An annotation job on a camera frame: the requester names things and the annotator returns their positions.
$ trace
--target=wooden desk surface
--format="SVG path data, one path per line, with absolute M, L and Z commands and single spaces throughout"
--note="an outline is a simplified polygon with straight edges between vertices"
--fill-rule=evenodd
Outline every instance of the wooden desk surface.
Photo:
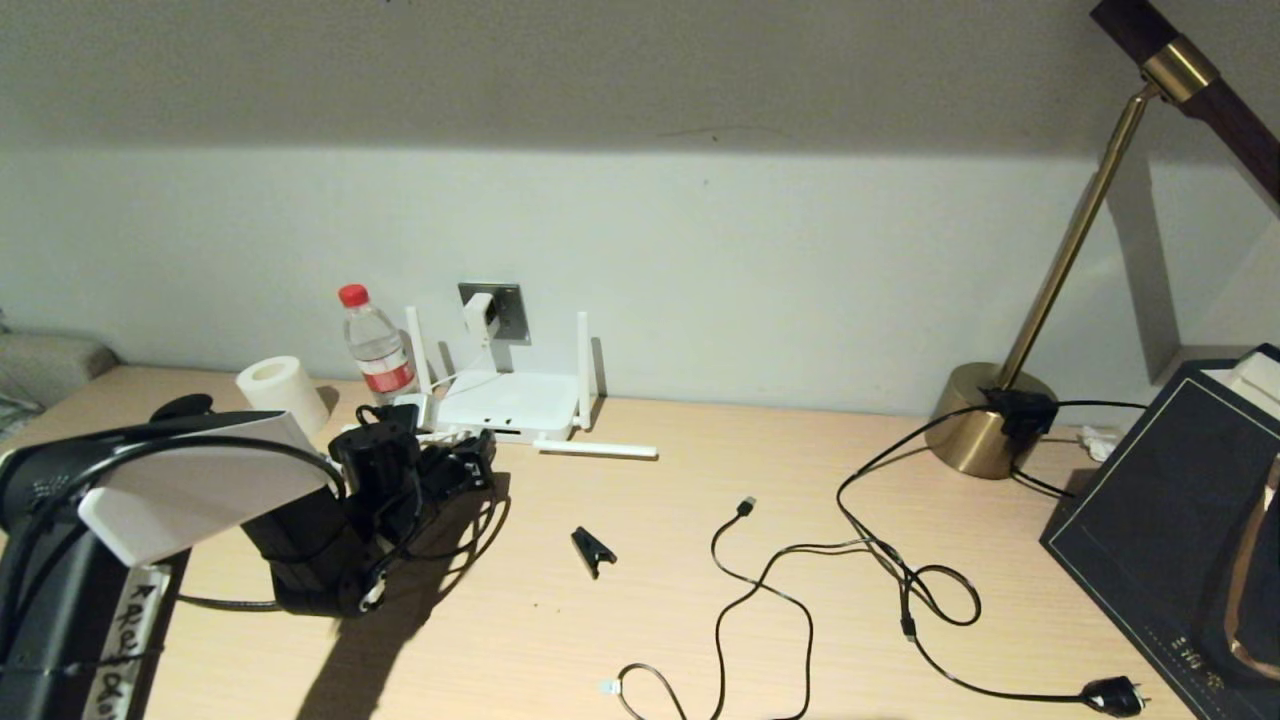
M 332 383 L 323 446 L 367 401 Z M 32 423 L 22 445 L 145 421 L 163 402 L 207 392 L 244 406 L 219 373 L 119 368 Z M 627 662 L 660 669 L 690 717 L 716 703 L 716 615 L 745 585 L 712 564 L 712 533 L 745 496 L 755 512 L 722 541 L 724 562 L 755 575 L 795 542 L 840 542 L 840 482 L 919 419 L 609 398 L 598 442 L 657 445 L 657 462 L 539 455 L 500 446 L 509 507 L 492 546 L 466 573 L 420 564 L 392 578 L 387 605 L 337 623 L 285 614 L 232 614 L 179 605 L 151 696 L 166 719 L 623 719 L 600 682 Z M 1061 484 L 1092 468 L 1071 443 L 1046 442 L 1028 471 Z M 928 452 L 868 475 L 846 495 L 854 512 L 914 565 L 947 564 L 983 598 L 983 619 L 952 628 L 923 607 L 920 638 L 950 671 L 1009 692 L 1075 693 L 1129 675 L 1152 720 L 1192 714 L 1037 538 L 1053 501 L 1014 482 L 960 475 Z M 456 536 L 466 519 L 448 523 Z M 593 582 L 570 533 L 584 525 L 618 555 Z M 814 720 L 1101 717 L 1079 705 L 1001 701 L 929 669 L 899 629 L 897 589 L 865 553 L 790 556 L 771 583 L 803 600 L 817 624 Z M 959 589 L 934 588 L 955 614 Z M 236 530 L 192 553 L 183 592 L 268 600 L 266 564 Z M 794 714 L 803 697 L 804 618 L 759 596 L 724 621 L 723 717 Z M 646 717 L 676 717 L 658 683 L 628 678 Z

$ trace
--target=white router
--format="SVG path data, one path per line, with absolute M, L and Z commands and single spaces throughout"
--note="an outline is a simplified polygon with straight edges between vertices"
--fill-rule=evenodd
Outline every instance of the white router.
M 591 429 L 599 393 L 586 313 L 577 314 L 577 374 L 463 370 L 435 413 L 435 432 L 493 430 L 498 442 L 531 445 Z

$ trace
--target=black clip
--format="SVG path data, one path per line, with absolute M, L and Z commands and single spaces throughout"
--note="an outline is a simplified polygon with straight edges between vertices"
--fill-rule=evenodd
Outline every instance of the black clip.
M 595 536 L 586 532 L 586 529 L 579 527 L 570 536 L 573 538 L 573 546 L 577 547 L 577 553 L 582 556 L 582 562 L 586 562 L 586 569 L 591 571 L 591 579 L 598 579 L 600 577 L 600 560 L 608 562 L 617 562 L 618 556 L 613 555 L 613 551 L 604 547 L 604 543 L 595 539 Z

